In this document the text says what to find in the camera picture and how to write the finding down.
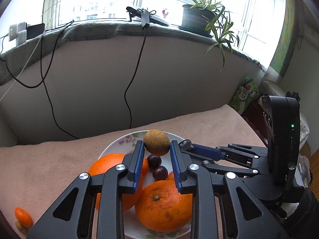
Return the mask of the gloved right hand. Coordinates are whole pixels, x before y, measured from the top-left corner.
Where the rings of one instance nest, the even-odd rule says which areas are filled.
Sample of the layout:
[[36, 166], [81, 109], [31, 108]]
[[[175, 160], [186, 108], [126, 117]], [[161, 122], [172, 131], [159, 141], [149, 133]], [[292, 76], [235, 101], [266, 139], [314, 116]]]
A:
[[269, 210], [282, 227], [286, 229], [295, 226], [302, 221], [302, 208], [300, 203], [274, 202]]

